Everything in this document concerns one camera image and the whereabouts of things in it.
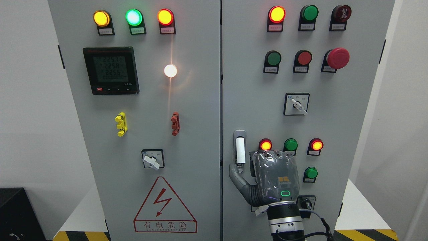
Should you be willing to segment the grey robotic right hand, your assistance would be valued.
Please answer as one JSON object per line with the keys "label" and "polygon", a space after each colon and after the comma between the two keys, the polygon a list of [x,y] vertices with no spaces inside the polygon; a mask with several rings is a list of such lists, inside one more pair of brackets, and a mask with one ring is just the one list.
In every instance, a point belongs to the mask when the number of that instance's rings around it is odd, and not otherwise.
{"label": "grey robotic right hand", "polygon": [[282,201],[295,202],[300,183],[294,155],[283,151],[253,152],[256,184],[251,185],[239,173],[236,164],[229,165],[229,177],[237,190],[252,207]]}

